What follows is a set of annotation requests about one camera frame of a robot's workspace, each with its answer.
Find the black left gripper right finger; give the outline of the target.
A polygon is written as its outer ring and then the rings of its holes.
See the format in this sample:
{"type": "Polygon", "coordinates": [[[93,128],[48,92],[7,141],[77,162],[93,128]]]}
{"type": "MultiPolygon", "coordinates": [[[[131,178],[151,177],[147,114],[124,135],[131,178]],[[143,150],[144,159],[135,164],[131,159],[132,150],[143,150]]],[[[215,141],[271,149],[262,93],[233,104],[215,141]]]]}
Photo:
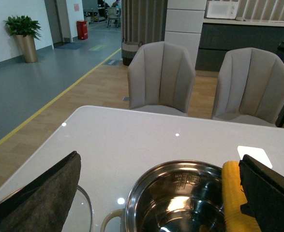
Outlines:
{"type": "Polygon", "coordinates": [[[284,232],[284,176],[249,155],[239,161],[239,174],[247,200],[241,212],[263,232],[284,232]]]}

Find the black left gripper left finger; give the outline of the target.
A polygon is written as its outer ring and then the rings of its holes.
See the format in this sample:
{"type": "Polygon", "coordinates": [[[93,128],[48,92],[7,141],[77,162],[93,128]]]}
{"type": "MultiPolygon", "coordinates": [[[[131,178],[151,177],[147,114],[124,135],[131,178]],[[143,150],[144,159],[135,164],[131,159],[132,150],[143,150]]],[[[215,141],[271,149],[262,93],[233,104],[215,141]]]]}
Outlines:
{"type": "Polygon", "coordinates": [[[80,178],[81,157],[73,151],[0,203],[0,232],[60,232],[80,178]]]}

